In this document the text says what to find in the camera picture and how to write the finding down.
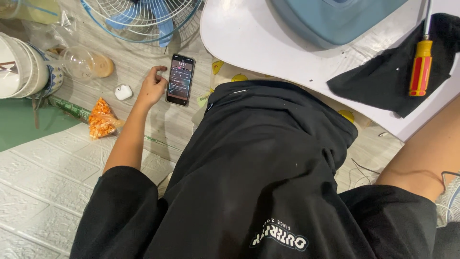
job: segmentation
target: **green mat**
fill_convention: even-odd
[[[48,136],[79,123],[47,103],[38,110],[40,128],[35,128],[32,100],[0,99],[0,152]]]

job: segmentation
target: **phone screen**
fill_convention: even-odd
[[[166,100],[182,106],[189,104],[190,86],[195,61],[191,58],[174,54]]]

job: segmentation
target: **hand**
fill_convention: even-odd
[[[168,81],[156,73],[158,71],[166,71],[167,69],[167,67],[162,65],[152,67],[144,82],[142,82],[141,91],[136,100],[138,106],[150,109],[160,100],[161,96],[165,93]]]

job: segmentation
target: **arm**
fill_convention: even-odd
[[[400,187],[435,201],[443,171],[460,169],[460,97],[412,136],[385,167],[377,184]],[[446,184],[455,176],[445,175]]]
[[[152,67],[149,74],[142,83],[139,93],[128,119],[126,120],[120,137],[115,142],[110,156],[105,163],[105,173],[108,169],[125,165],[141,169],[142,149],[144,147],[144,128],[147,113],[165,93],[167,80],[159,75],[157,71],[166,71],[165,66]]]

